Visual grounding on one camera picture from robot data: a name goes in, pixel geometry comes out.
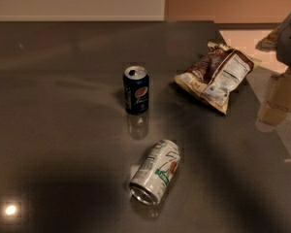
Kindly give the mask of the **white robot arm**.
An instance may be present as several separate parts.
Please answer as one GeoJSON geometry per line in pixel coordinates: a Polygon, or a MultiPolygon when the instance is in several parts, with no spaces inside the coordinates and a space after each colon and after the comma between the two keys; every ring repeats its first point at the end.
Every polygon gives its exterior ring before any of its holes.
{"type": "Polygon", "coordinates": [[[291,114],[291,12],[257,47],[273,50],[276,60],[286,66],[282,74],[271,75],[265,101],[258,112],[257,123],[268,131],[291,114]]]}

